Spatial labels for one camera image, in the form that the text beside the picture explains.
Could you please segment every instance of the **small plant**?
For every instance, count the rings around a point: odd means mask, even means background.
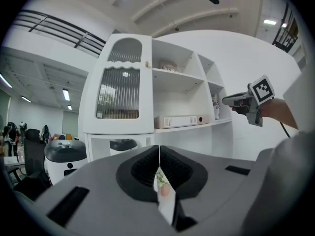
[[[169,183],[161,168],[157,170],[157,184],[159,187]]]

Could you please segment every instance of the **door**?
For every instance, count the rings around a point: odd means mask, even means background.
[[[153,133],[151,37],[113,34],[92,71],[87,96],[84,133]]]

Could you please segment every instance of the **robot vacuum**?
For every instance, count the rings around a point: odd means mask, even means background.
[[[134,139],[117,139],[109,142],[110,155],[117,155],[138,148]]]
[[[88,162],[84,142],[76,140],[50,141],[45,147],[45,158],[52,185]]]

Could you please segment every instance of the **black slot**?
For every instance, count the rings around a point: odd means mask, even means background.
[[[72,172],[74,172],[74,171],[76,171],[76,170],[77,170],[77,169],[65,170],[65,171],[63,172],[63,175],[64,175],[64,176],[67,176],[67,175],[71,174]]]
[[[227,166],[225,168],[227,171],[231,171],[231,172],[234,172],[234,173],[238,173],[238,174],[242,174],[242,175],[245,175],[247,176],[249,173],[250,173],[250,169],[245,169],[245,168],[240,168],[240,167],[236,167],[236,166]]]
[[[175,197],[175,207],[173,214],[172,227],[181,232],[197,224],[197,221],[191,217],[186,217],[178,196]]]
[[[60,226],[64,226],[82,201],[85,199],[89,190],[83,187],[74,187],[47,215],[52,221],[56,222]]]

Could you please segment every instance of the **white cabinet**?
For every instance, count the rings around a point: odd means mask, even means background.
[[[151,37],[113,34],[92,73],[84,133],[153,133]]]
[[[214,93],[220,99],[218,120]],[[134,139],[139,148],[158,144],[218,151],[232,131],[231,110],[221,103],[225,96],[216,64],[197,52],[149,36],[113,34],[92,71],[84,104],[88,160],[110,156],[113,139]],[[154,117],[183,115],[209,115],[210,123],[154,129]],[[225,144],[224,151],[228,156],[231,149]]]

